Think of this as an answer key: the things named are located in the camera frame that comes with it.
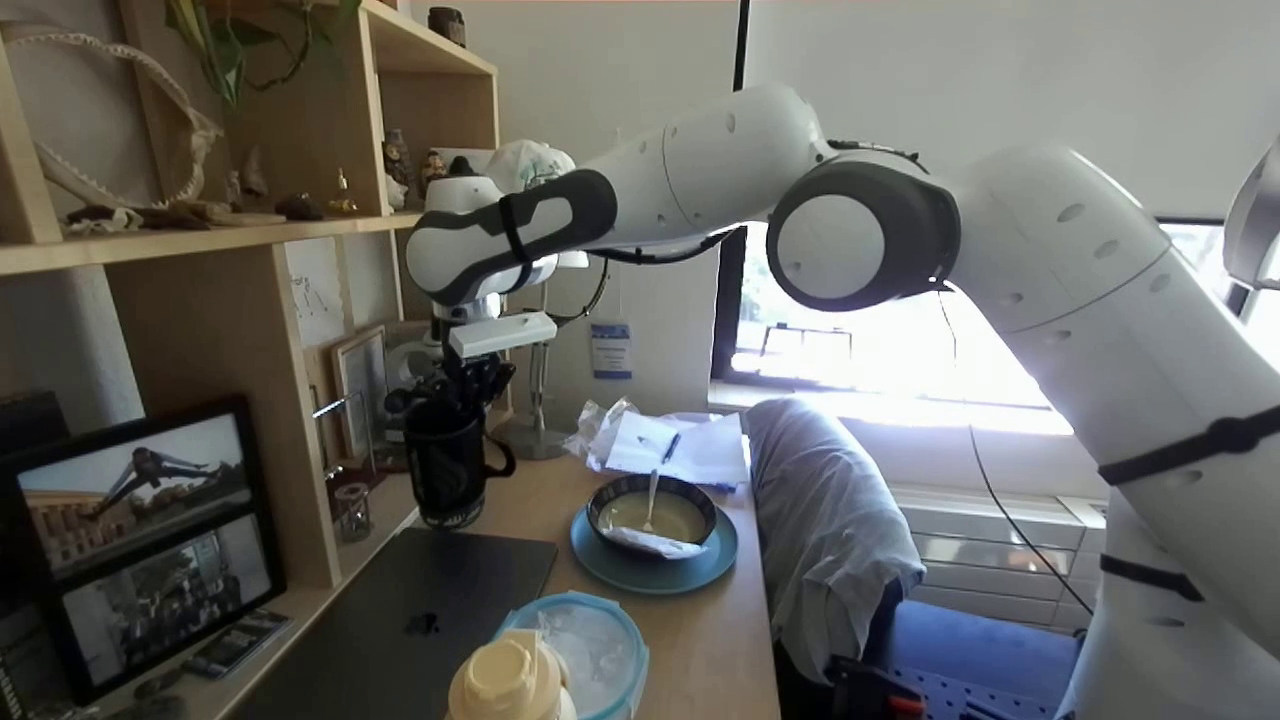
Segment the shelf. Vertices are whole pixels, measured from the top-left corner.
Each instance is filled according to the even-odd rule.
[[[255,680],[263,680],[271,674],[271,664],[314,626],[314,615],[332,606],[335,593],[323,589],[289,589],[285,598],[277,598],[267,609],[285,614],[289,626],[263,641],[263,647],[255,647],[253,656],[243,656],[243,664],[225,678],[225,680],[200,680],[191,674],[182,674],[176,680],[176,692],[189,703],[189,718],[226,718],[226,709],[237,709],[249,687]],[[159,668],[150,668],[146,678],[169,678],[176,674],[194,647],[165,662]],[[99,699],[99,714],[125,714],[130,703],[130,686],[109,692]]]
[[[91,240],[65,240],[65,246],[4,246],[0,277],[237,252],[237,247],[308,240],[308,238],[400,234],[411,223],[414,217],[345,217],[345,220],[321,220],[321,223],[253,223],[253,227],[207,227],[207,234],[91,238]]]
[[[361,544],[335,544],[335,568],[345,584],[400,533],[414,520],[414,501],[406,478],[389,478],[369,501],[370,533]]]
[[[365,3],[374,74],[430,74],[430,76],[495,76],[493,66],[406,19],[396,7]]]

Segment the paper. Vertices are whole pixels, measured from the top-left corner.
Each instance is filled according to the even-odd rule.
[[[615,439],[603,460],[609,474],[649,478],[658,469],[665,478],[705,485],[705,489],[739,489],[748,485],[748,439],[739,417],[715,422],[658,422],[625,412],[615,422]]]

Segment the picture frame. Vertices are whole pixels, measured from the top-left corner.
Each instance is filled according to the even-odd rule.
[[[243,398],[4,456],[0,516],[78,703],[289,589]]]
[[[404,433],[389,398],[434,374],[430,321],[370,323],[326,349],[326,374],[335,402],[345,402],[345,460],[400,456]]]

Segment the blue plate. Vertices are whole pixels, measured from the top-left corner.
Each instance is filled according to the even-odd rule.
[[[734,566],[734,529],[715,507],[715,529],[707,538],[707,554],[670,566],[670,562],[649,562],[649,555],[634,555],[625,548],[609,548],[593,533],[587,507],[581,507],[569,520],[569,548],[571,548],[576,566],[609,589],[620,589],[630,598],[686,598],[686,593],[715,584]]]

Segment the bowl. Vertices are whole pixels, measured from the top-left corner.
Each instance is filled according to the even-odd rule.
[[[501,634],[536,634],[563,664],[581,720],[630,720],[649,686],[649,643],[609,598],[555,593],[515,609]]]
[[[693,562],[715,533],[715,503],[697,485],[658,478],[649,526],[649,478],[615,478],[587,503],[593,533],[649,562]]]

